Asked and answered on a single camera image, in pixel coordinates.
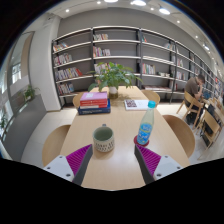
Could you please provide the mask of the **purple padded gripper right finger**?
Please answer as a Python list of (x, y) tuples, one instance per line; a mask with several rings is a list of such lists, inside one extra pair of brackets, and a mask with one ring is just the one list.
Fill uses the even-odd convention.
[(182, 166), (172, 157), (160, 156), (143, 146), (135, 145), (134, 153), (145, 184), (150, 184), (182, 169)]

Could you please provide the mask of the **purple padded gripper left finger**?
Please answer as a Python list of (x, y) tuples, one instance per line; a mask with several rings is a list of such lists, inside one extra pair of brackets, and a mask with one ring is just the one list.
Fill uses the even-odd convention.
[(44, 167), (44, 170), (76, 185), (81, 185), (92, 155), (93, 148), (89, 144), (67, 156), (57, 156)]

